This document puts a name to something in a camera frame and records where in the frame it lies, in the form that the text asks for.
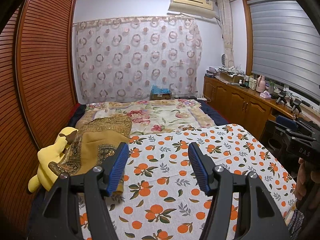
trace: wooden window frame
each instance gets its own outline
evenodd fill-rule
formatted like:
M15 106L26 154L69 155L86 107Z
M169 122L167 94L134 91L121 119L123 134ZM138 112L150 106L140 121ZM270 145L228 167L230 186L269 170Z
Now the wooden window frame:
M253 31L250 6L247 3L249 0L242 0L245 15L245 26L247 29L247 64L245 74L252 75L252 62L253 62Z

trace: person's hand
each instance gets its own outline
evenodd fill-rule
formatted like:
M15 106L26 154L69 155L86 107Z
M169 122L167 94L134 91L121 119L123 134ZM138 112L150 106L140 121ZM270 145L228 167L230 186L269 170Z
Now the person's hand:
M302 158L299 158L300 168L298 171L297 177L297 185L294 190L294 194L298 200L301 200L306 195L306 187L304 183L306 182L306 169L305 169L305 161ZM320 184L320 171L312 171L310 174L311 179L315 182ZM320 189L318 190L314 200L310 204L309 208L313 209L318 206L320 202Z

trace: small fan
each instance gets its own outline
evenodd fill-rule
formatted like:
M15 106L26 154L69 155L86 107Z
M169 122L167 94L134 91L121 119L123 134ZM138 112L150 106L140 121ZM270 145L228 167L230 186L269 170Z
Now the small fan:
M223 67L226 66L226 65L225 65L225 59L226 59L226 55L223 54L223 55L221 56L221 63L222 63L222 66L223 66Z

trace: cardboard box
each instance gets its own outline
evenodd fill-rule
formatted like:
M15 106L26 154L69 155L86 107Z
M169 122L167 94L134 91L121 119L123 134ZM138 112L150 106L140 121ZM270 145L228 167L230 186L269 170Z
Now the cardboard box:
M171 99L171 93L170 94L151 94L150 100L168 100Z
M243 77L239 77L237 75L230 77L227 73L224 72L220 72L220 78L228 83L239 83L239 80L243 79Z

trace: pink vase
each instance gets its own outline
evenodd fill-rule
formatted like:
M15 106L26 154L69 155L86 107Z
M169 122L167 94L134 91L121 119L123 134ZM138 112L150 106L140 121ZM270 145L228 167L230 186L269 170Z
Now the pink vase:
M259 92L259 93L262 93L265 90L266 90L265 76L260 76L258 78L256 91Z

